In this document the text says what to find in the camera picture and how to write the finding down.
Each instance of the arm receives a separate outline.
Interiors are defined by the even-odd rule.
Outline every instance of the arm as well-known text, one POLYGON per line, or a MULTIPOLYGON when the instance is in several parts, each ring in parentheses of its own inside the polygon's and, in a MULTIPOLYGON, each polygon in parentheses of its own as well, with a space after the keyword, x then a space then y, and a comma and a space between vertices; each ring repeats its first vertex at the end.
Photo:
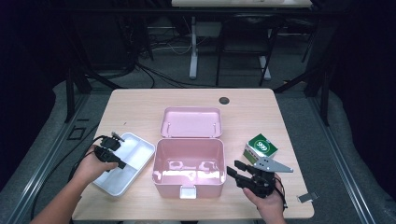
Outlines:
MULTIPOLYGON (((276 181, 276 187, 282 191, 280 183, 276 181)), ((260 216, 264 219, 267 224, 285 224, 286 220, 283 217, 283 201, 277 192, 273 192, 266 198, 257 197, 250 189, 243 189, 247 198, 257 206, 260 216)))
POLYGON ((82 191, 104 171, 117 167, 116 162, 99 161, 92 153, 93 149, 91 146, 70 182, 31 223, 69 223, 82 191))

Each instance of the human hand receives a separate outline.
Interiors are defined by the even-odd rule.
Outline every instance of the human hand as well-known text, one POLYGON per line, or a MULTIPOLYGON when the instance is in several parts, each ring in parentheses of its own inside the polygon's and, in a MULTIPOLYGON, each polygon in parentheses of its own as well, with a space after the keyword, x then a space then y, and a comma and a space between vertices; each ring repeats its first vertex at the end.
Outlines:
MULTIPOLYGON (((275 174, 275 178, 280 181, 280 177, 277 174, 275 174)), ((282 186, 279 181, 276 181, 276 187, 282 192, 282 186)), ((260 216, 262 216, 265 223, 286 223, 285 218, 283 218, 283 200, 275 190, 266 198, 257 197, 247 188, 243 188, 243 191, 247 198, 257 206, 257 210, 259 210, 260 216)))
POLYGON ((83 183, 88 186, 104 171, 112 170, 118 166, 116 162, 99 161, 93 152, 95 147, 96 145, 92 145, 90 147, 85 158, 79 164, 72 180, 78 180, 79 183, 83 183))

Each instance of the pink container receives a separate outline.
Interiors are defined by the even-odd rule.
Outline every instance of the pink container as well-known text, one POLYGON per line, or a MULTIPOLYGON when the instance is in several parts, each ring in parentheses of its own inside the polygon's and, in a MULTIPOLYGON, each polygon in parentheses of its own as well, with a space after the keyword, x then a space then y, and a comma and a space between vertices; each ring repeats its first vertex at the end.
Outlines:
POLYGON ((226 179, 220 112, 212 107, 168 107, 152 179, 165 198, 219 197, 226 179))

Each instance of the wooden table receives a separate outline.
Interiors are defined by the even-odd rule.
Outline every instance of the wooden table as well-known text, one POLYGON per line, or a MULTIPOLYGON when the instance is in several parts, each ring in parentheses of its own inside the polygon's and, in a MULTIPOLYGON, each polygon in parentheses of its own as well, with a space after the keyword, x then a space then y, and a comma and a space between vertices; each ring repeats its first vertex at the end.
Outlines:
MULTIPOLYGON (((309 218, 314 215, 312 203, 299 203, 296 196, 307 193, 303 175, 296 160, 285 123, 274 93, 267 89, 160 89, 113 91, 96 136, 134 133, 153 145, 163 137, 160 128, 168 106, 213 106, 220 110, 226 164, 234 160, 247 163, 243 157, 245 143, 262 133, 279 151, 274 156, 294 169, 279 174, 286 190, 289 208, 285 218, 309 218), (230 103, 222 105, 220 97, 230 103)), ((165 199, 151 179, 153 159, 125 194, 114 198, 90 184, 73 215, 74 220, 204 220, 260 219, 259 212, 227 176, 221 196, 214 199, 165 199)))

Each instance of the white tray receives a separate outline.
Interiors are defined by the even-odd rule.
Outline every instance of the white tray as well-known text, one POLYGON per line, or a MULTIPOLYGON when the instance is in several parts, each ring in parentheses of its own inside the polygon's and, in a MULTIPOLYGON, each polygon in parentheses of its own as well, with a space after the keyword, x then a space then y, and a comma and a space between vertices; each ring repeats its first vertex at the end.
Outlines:
POLYGON ((114 154, 126 166, 124 169, 117 167, 104 172, 93 181, 93 184, 116 197, 120 197, 130 187, 155 152, 154 145, 132 133, 125 133, 121 138, 125 142, 120 142, 121 146, 114 154))

